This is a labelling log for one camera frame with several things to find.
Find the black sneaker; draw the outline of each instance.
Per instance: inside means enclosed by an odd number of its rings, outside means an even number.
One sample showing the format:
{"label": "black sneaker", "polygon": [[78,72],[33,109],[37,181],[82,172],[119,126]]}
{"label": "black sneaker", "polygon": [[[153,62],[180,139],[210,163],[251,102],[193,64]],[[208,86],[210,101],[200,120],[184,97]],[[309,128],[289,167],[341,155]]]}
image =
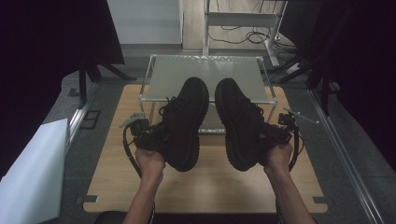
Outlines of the black sneaker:
{"label": "black sneaker", "polygon": [[232,78],[218,84],[215,102],[226,130],[228,160],[235,169],[246,171],[261,158],[263,110],[250,102]]}
{"label": "black sneaker", "polygon": [[198,77],[188,78],[177,97],[160,109],[169,133],[166,161],[180,172],[189,171],[198,161],[198,130],[209,106],[206,84]]}

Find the white wall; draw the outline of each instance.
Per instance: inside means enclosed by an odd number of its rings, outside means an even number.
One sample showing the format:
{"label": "white wall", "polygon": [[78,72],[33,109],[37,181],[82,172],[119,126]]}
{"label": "white wall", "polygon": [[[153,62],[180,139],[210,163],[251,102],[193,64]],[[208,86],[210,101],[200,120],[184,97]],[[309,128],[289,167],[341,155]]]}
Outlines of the white wall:
{"label": "white wall", "polygon": [[120,44],[181,44],[180,0],[107,0]]}

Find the human hand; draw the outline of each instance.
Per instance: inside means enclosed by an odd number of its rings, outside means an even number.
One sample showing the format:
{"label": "human hand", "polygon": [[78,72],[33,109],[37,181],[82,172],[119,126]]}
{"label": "human hand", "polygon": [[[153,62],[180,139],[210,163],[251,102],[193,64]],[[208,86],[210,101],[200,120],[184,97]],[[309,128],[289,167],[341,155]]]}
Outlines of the human hand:
{"label": "human hand", "polygon": [[156,151],[147,151],[138,148],[134,153],[136,161],[142,171],[142,183],[161,184],[165,159]]}
{"label": "human hand", "polygon": [[289,172],[289,162],[293,147],[291,144],[285,146],[274,146],[265,154],[264,172],[267,175],[282,174]]}

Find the wooden board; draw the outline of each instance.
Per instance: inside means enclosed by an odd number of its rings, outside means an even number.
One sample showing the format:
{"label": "wooden board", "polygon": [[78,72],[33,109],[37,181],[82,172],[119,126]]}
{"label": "wooden board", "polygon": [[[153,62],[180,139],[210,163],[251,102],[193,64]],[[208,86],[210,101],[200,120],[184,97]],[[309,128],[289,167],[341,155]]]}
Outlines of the wooden board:
{"label": "wooden board", "polygon": [[[272,121],[282,108],[289,107],[285,93],[274,88],[279,104]],[[96,203],[84,203],[88,212],[127,211],[139,186],[139,177],[122,146],[119,125],[139,112],[139,85],[125,86],[108,136],[96,167],[88,195],[97,195]],[[227,160],[224,135],[201,135],[200,157],[195,167],[180,173],[167,165],[156,196],[159,213],[274,213],[275,196],[259,164],[246,172],[235,170]],[[308,210],[326,212],[326,203],[314,203],[323,197],[315,172],[303,150],[291,172]]]}

